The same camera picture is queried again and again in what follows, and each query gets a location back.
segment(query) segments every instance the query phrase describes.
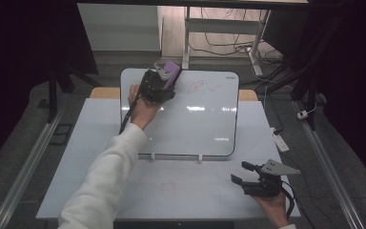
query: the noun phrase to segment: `metal frame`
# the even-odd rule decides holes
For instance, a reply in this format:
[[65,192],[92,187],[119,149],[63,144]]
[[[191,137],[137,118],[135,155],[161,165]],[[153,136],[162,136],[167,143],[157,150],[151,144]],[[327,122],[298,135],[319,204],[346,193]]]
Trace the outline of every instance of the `metal frame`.
[[49,144],[52,133],[55,131],[55,128],[65,111],[69,97],[69,95],[65,94],[60,100],[60,108],[57,115],[53,118],[51,123],[47,123],[44,126],[44,129],[32,147],[26,162],[23,164],[16,180],[11,185],[5,199],[3,200],[0,206],[0,228],[6,228],[8,226],[11,216],[13,215],[20,198],[23,196],[41,156],[44,154],[47,145]]
[[[300,112],[299,106],[297,102],[293,102],[295,110]],[[319,135],[316,131],[313,131],[308,122],[303,121],[302,126],[304,128],[307,137],[310,139],[312,147],[316,153],[316,157],[322,166],[323,172],[325,172],[326,178],[328,179],[332,190],[335,193],[337,200],[340,203],[340,207],[343,210],[344,216],[346,217],[349,225],[353,229],[363,229],[364,223],[361,220],[358,211],[356,210],[355,205],[353,204],[352,199],[350,198],[349,193],[341,182],[340,178],[337,175],[335,166],[332,161],[329,159],[328,154],[326,153],[325,147],[323,147]]]
[[267,18],[270,11],[267,10],[259,22],[256,21],[239,21],[239,20],[223,20],[223,19],[203,19],[191,18],[190,7],[185,12],[185,40],[183,49],[182,69],[189,69],[189,37],[190,32],[214,32],[214,33],[234,33],[234,34],[251,34],[255,35],[254,44],[249,51],[252,68],[256,76],[263,75],[255,56],[261,36],[264,32]]

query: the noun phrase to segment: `floor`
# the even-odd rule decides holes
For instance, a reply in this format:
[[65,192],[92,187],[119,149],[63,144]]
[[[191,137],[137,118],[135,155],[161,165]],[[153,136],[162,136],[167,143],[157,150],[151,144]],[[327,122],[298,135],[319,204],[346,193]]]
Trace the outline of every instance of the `floor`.
[[[219,17],[225,16],[226,14],[229,13],[222,11]],[[204,33],[197,35],[203,37],[205,40]],[[181,35],[177,35],[172,43],[180,43],[181,40],[178,41],[178,39],[181,37]],[[193,38],[193,36],[191,39],[193,40],[193,42],[191,40],[191,44],[196,47],[198,46],[200,49],[205,49],[209,46],[204,43],[202,45],[201,43],[195,43],[196,38]],[[213,40],[215,43],[233,41],[234,36],[232,35],[228,35],[226,40]],[[225,50],[217,50],[214,46],[210,46],[209,48],[215,49],[213,50],[215,52],[231,52],[233,50],[233,46],[228,48],[224,47],[224,49],[226,48]],[[262,55],[266,51],[268,51],[267,48],[262,51]],[[99,75],[92,75],[91,77],[107,87],[117,87],[119,86],[118,76],[125,68],[148,68],[154,62],[163,64],[167,60],[181,63],[181,52],[179,49],[175,49],[174,51],[170,49],[167,51],[165,46],[163,54],[167,57],[143,55],[142,53],[137,55],[136,53],[96,52],[95,60],[99,69]],[[303,129],[303,123],[296,118],[294,102],[289,97],[289,92],[293,85],[288,85],[288,87],[284,87],[273,94],[265,96],[264,90],[266,85],[273,85],[274,83],[269,82],[259,87],[263,81],[253,76],[249,59],[244,54],[238,54],[229,58],[227,56],[221,57],[215,55],[200,57],[197,56],[196,52],[192,52],[192,55],[195,58],[191,60],[191,69],[235,72],[239,75],[239,87],[241,89],[254,90],[258,88],[258,98],[265,107],[269,123],[271,126],[282,129],[281,136],[291,149],[286,154],[281,154],[283,163],[300,169],[303,174],[299,177],[289,177],[295,189],[298,206],[303,210],[301,218],[291,218],[291,221],[298,228],[350,228],[339,205],[339,201],[333,192],[333,187],[328,182],[312,144]],[[261,68],[264,73],[268,74],[273,72],[277,68],[277,65],[262,65]],[[285,75],[286,72],[282,72],[278,77],[285,77]],[[86,82],[75,76],[71,78],[75,84],[73,93],[62,94],[60,91],[58,92],[60,96],[65,95],[69,97],[64,115],[59,121],[59,125],[62,127],[72,127],[75,124],[85,99],[89,97],[92,91],[92,86]],[[36,142],[47,122],[47,99],[47,83],[35,87],[30,92],[30,104],[27,110],[0,151],[0,205],[22,168],[24,161],[28,157],[34,142]],[[300,101],[299,105],[304,106],[304,103]],[[319,134],[321,143],[327,150],[330,160],[335,165],[335,170],[349,193],[366,228],[366,169],[350,146],[326,119],[322,112],[324,106],[324,102],[319,100],[315,111],[316,132]],[[38,163],[19,204],[13,211],[7,228],[47,229],[57,227],[55,221],[35,219],[35,214],[47,192],[52,176],[66,148],[66,144],[58,143],[64,141],[67,142],[66,135],[54,135],[50,139],[51,143]],[[273,228],[265,219],[237,221],[234,224],[223,225],[236,229]],[[161,222],[155,225],[153,223],[141,223],[140,225],[129,224],[127,226],[116,224],[116,226],[119,228],[123,228],[123,226],[124,228],[149,228],[150,226],[151,228],[182,228],[181,226],[177,226],[177,223],[166,225]],[[189,224],[185,228],[197,227],[200,227],[200,224]]]
[[[186,9],[183,7],[162,7],[161,11],[164,18],[162,36],[163,56],[181,56],[183,53],[185,10]],[[257,21],[259,16],[260,10],[215,8],[190,9],[191,18]],[[192,47],[190,56],[225,58],[247,57],[247,54],[244,52],[244,47],[252,45],[253,41],[254,35],[191,32],[189,38],[189,44]],[[261,51],[272,49],[273,48],[266,43],[260,44]]]

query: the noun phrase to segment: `black curtain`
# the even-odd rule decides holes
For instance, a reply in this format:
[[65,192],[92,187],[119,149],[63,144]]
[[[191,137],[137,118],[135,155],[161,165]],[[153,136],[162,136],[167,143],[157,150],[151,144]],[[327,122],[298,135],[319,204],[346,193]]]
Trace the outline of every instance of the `black curtain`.
[[325,115],[366,166],[366,1],[354,2],[320,66]]
[[0,1],[0,148],[54,66],[97,73],[77,5]]

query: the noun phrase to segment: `metal stand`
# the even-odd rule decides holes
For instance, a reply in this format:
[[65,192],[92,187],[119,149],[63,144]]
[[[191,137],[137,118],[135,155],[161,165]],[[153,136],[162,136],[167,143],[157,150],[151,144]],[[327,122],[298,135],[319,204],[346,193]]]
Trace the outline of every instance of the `metal stand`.
[[66,93],[70,94],[73,92],[74,85],[70,78],[70,73],[74,74],[76,77],[84,80],[88,84],[96,87],[103,87],[100,83],[96,82],[95,80],[91,79],[84,73],[79,72],[77,69],[73,68],[72,66],[61,66],[55,65],[52,69],[51,74],[49,76],[49,95],[50,95],[50,116],[48,123],[51,123],[53,118],[57,114],[57,94],[56,94],[56,84],[61,87],[61,90]]
[[250,34],[255,35],[253,47],[249,51],[249,57],[257,76],[263,75],[255,56],[257,47],[260,43],[261,36],[266,26],[269,10],[266,10],[261,21],[240,21],[240,20],[224,20],[209,18],[191,18],[190,7],[185,11],[185,41],[183,48],[182,69],[189,69],[189,36],[190,32],[214,32],[214,33],[230,33],[230,34]]

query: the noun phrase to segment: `whiteboard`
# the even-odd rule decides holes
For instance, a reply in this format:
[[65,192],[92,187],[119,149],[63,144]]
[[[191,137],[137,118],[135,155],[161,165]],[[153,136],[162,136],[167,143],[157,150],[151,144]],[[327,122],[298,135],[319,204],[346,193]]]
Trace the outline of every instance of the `whiteboard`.
[[[129,107],[131,84],[147,69],[121,73],[121,121]],[[149,143],[140,155],[229,156],[234,152],[239,77],[231,72],[183,71],[176,95],[145,129]]]

